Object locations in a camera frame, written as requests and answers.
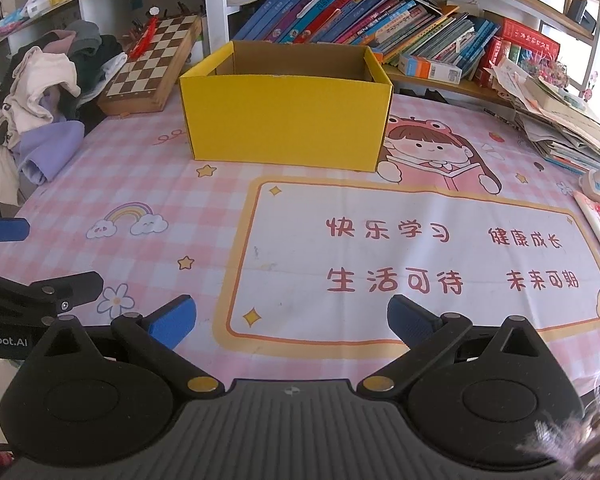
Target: chess board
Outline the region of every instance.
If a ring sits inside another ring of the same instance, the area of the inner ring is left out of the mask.
[[[161,20],[147,51],[127,61],[102,92],[102,111],[119,115],[162,110],[201,30],[195,15]]]

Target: pink checkered tablecloth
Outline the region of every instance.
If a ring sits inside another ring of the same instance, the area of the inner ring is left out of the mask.
[[[572,197],[577,176],[539,158],[512,128],[485,113],[401,95],[394,95],[391,114],[448,125],[498,177],[499,197],[568,209],[595,240]],[[236,120],[230,114],[225,119]],[[375,173],[192,160],[186,134],[179,134],[184,131],[177,91],[162,113],[105,120],[63,172],[22,207],[30,235],[0,244],[0,275],[30,283],[96,270],[106,290],[97,302],[74,308],[83,324],[107,324],[125,309],[148,314],[190,294],[196,326],[177,351],[227,385],[234,378],[336,377],[356,384],[384,365],[388,358],[240,352],[220,344],[212,325],[252,181],[270,176],[387,182]],[[115,235],[108,236],[112,229]],[[595,250],[600,254],[599,246]],[[577,389],[590,390],[600,377],[600,326],[551,341],[550,347]]]

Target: table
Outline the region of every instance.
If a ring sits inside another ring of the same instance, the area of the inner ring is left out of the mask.
[[[401,293],[475,324],[526,315],[589,391],[600,245],[577,177],[487,114],[397,94],[391,114],[385,178],[192,160],[177,91],[161,113],[108,118],[22,207],[30,235],[0,244],[0,275],[96,270],[103,294],[72,311],[83,324],[190,294],[196,326],[176,351],[227,386],[355,385],[406,350],[386,325]],[[239,128],[230,109],[220,120]],[[418,166],[396,150],[436,154]]]

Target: printed rainbow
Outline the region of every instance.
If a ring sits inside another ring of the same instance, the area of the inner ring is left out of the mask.
[[[147,204],[144,204],[142,202],[128,202],[115,208],[107,216],[105,216],[104,219],[109,220],[110,222],[115,224],[120,217],[129,215],[133,216],[137,222],[144,215],[152,214],[154,214],[154,212]]]

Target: stack of papers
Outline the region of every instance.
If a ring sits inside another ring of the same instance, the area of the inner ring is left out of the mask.
[[[577,110],[507,58],[490,72],[513,97],[516,123],[545,160],[574,173],[600,168],[600,123]]]

